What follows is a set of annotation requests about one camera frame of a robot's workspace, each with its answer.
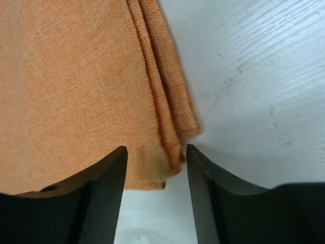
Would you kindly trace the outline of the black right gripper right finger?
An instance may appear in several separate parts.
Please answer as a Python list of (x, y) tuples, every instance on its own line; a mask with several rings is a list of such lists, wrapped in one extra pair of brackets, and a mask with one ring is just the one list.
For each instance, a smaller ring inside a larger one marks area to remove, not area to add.
[(186, 159), (199, 243), (324, 243), (324, 183), (263, 188), (192, 144)]

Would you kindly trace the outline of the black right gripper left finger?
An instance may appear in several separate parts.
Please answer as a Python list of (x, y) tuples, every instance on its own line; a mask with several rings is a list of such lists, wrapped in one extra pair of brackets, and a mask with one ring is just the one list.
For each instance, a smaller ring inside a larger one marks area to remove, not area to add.
[(41, 191), (1, 194), (1, 243), (113, 243), (126, 166), (121, 146)]

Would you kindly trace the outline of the orange cloth placemat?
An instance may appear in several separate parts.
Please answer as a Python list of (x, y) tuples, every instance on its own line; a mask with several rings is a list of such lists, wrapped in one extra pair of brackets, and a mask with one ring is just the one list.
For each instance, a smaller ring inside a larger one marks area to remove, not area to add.
[(126, 146), (162, 190), (200, 134), (156, 1), (1, 1), (1, 191), (38, 191)]

